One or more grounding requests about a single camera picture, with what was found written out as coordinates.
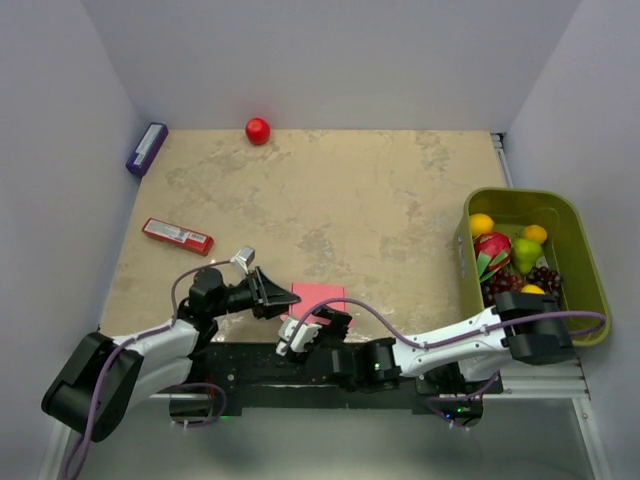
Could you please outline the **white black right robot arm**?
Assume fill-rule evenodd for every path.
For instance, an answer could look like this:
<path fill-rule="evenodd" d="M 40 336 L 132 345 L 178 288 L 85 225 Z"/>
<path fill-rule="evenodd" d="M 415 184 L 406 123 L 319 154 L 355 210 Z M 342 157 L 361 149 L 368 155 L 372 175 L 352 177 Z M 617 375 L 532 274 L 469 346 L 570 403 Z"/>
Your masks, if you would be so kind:
<path fill-rule="evenodd" d="M 380 312 L 364 309 L 385 326 L 385 338 L 361 344 L 345 341 L 351 316 L 320 301 L 280 327 L 276 352 L 302 362 L 312 383 L 373 392 L 434 375 L 438 393 L 461 396 L 479 382 L 491 384 L 501 369 L 520 362 L 554 365 L 575 356 L 564 314 L 544 295 L 506 293 L 495 306 L 444 328 L 401 334 Z"/>

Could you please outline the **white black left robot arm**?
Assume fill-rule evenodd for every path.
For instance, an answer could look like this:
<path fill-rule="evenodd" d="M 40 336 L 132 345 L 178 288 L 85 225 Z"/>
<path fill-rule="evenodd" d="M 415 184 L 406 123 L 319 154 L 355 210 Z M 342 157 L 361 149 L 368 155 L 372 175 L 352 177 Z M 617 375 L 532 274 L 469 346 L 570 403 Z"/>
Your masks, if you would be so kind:
<path fill-rule="evenodd" d="M 255 267 L 227 285 L 215 262 L 188 271 L 193 283 L 183 300 L 173 298 L 171 317 L 161 325 L 121 337 L 93 331 L 82 338 L 46 390 L 41 409 L 85 439 L 100 442 L 141 400 L 180 387 L 200 390 L 207 368 L 199 358 L 218 332 L 218 318 L 252 312 L 271 319 L 300 302 Z"/>

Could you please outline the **pink paper box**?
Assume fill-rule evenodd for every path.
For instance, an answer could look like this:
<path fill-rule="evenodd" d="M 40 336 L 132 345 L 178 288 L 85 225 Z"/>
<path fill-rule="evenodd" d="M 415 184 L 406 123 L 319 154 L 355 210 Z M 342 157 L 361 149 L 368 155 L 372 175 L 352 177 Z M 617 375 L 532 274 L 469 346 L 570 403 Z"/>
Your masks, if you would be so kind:
<path fill-rule="evenodd" d="M 312 284 L 293 282 L 290 286 L 291 293 L 300 297 L 301 301 L 294 305 L 290 305 L 287 313 L 280 315 L 281 322 L 285 322 L 289 314 L 299 319 L 305 312 L 311 309 L 315 304 L 330 298 L 346 298 L 346 288 L 344 286 Z M 347 312 L 347 304 L 345 302 L 333 302 L 329 304 L 330 308 Z M 330 321 L 315 315 L 311 315 L 306 320 L 307 324 L 329 325 Z"/>

